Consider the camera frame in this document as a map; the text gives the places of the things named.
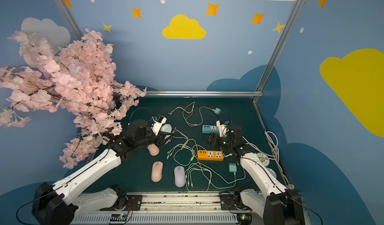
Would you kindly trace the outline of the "pink mouse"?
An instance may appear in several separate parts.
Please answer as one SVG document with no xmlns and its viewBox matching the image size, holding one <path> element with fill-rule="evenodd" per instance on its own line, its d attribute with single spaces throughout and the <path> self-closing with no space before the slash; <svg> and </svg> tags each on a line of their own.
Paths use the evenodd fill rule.
<svg viewBox="0 0 384 225">
<path fill-rule="evenodd" d="M 153 157 L 157 156 L 160 152 L 159 147 L 155 144 L 148 145 L 148 150 L 149 150 L 150 155 Z"/>
<path fill-rule="evenodd" d="M 151 179 L 153 182 L 157 183 L 159 182 L 163 177 L 163 162 L 154 162 L 152 166 L 152 174 Z"/>
</svg>

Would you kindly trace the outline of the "pale blue wireless mouse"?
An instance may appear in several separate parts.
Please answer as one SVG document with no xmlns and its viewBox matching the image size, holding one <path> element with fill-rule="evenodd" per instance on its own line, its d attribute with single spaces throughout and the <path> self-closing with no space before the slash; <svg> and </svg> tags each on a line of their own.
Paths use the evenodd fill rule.
<svg viewBox="0 0 384 225">
<path fill-rule="evenodd" d="M 170 124 L 164 124 L 164 125 L 162 125 L 160 131 L 165 132 L 165 133 L 171 133 L 173 131 L 173 129 L 172 129 L 172 126 Z"/>
</svg>

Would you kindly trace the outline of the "orange power strip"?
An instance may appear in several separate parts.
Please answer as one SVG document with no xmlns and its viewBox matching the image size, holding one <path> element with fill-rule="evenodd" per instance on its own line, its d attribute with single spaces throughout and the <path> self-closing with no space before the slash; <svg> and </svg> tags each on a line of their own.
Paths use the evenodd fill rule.
<svg viewBox="0 0 384 225">
<path fill-rule="evenodd" d="M 224 159 L 222 151 L 198 150 L 197 155 L 200 161 L 222 161 Z"/>
</svg>

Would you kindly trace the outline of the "lavender wireless mouse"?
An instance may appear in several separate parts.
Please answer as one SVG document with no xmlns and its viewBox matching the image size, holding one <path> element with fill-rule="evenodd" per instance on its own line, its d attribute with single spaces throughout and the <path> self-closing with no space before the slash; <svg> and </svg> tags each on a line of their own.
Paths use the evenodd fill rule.
<svg viewBox="0 0 384 225">
<path fill-rule="evenodd" d="M 177 166 L 174 169 L 175 185 L 178 188 L 182 188 L 186 183 L 185 168 L 183 166 Z"/>
</svg>

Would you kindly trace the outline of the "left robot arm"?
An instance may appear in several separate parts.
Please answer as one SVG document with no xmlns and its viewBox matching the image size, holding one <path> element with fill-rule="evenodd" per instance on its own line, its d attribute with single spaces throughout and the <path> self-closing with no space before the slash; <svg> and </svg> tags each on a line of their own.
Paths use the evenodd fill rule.
<svg viewBox="0 0 384 225">
<path fill-rule="evenodd" d="M 32 215 L 41 225 L 69 225 L 73 220 L 106 208 L 123 210 L 127 193 L 117 185 L 83 195 L 83 191 L 103 175 L 118 167 L 142 148 L 160 148 L 172 136 L 172 126 L 165 121 L 135 120 L 125 135 L 111 138 L 108 148 L 93 161 L 52 185 L 41 184 L 35 191 Z"/>
</svg>

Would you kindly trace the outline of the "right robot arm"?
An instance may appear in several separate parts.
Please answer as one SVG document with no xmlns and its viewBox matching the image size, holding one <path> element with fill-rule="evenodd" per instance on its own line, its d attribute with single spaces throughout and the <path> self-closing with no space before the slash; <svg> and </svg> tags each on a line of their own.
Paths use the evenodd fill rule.
<svg viewBox="0 0 384 225">
<path fill-rule="evenodd" d="M 208 145 L 230 152 L 254 180 L 261 193 L 253 189 L 240 192 L 241 202 L 256 212 L 265 225 L 304 225 L 305 216 L 298 192 L 289 190 L 263 165 L 256 146 L 248 142 L 241 127 L 235 125 L 219 128 L 219 133 L 204 135 Z"/>
</svg>

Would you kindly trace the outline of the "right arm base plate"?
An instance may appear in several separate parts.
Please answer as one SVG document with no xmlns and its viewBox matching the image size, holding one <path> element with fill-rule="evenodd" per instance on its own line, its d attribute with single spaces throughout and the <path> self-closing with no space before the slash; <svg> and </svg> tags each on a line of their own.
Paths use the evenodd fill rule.
<svg viewBox="0 0 384 225">
<path fill-rule="evenodd" d="M 220 203 L 223 211 L 235 211 L 235 210 L 250 210 L 249 207 L 243 204 L 239 191 L 232 192 L 220 192 Z"/>
</svg>

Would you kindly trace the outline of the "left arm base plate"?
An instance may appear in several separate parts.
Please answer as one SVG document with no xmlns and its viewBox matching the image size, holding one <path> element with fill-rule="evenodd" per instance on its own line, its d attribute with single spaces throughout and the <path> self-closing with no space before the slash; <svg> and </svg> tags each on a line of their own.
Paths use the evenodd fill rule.
<svg viewBox="0 0 384 225">
<path fill-rule="evenodd" d="M 138 194 L 127 194 L 119 197 L 114 206 L 115 211 L 139 211 L 141 209 L 143 196 Z"/>
</svg>

